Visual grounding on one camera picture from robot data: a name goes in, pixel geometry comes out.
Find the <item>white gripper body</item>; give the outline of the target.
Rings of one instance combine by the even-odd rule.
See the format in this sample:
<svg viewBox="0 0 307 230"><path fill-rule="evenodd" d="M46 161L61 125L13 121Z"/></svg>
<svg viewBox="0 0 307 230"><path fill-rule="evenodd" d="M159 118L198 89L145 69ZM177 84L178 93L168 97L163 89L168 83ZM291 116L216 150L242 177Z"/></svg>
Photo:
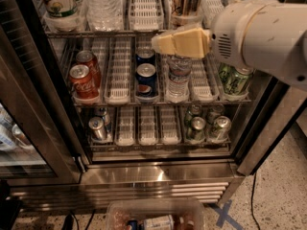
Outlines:
<svg viewBox="0 0 307 230"><path fill-rule="evenodd" d="M210 28L211 48L222 63L266 71L259 49L264 46L260 14L267 0L243 0L224 8Z"/></svg>

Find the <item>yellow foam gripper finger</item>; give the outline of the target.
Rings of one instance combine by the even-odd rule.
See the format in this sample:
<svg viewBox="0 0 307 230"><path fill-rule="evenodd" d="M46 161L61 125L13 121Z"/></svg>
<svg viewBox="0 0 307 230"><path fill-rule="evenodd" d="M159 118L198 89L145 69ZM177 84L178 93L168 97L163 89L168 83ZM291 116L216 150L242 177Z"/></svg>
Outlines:
<svg viewBox="0 0 307 230"><path fill-rule="evenodd" d="M173 41L180 57L204 58L210 52L210 32L202 28L174 33Z"/></svg>
<svg viewBox="0 0 307 230"><path fill-rule="evenodd" d="M152 38L152 49L162 55L173 55L176 52L173 35L170 33L155 35Z"/></svg>

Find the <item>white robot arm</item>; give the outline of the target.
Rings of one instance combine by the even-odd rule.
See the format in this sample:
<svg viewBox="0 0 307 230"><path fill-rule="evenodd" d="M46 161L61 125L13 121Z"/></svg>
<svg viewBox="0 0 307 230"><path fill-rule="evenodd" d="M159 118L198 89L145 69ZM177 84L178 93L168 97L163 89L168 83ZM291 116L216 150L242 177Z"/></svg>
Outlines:
<svg viewBox="0 0 307 230"><path fill-rule="evenodd" d="M226 6L208 30L181 26L152 38L164 55L204 58L260 70L307 91L307 5L243 0Z"/></svg>

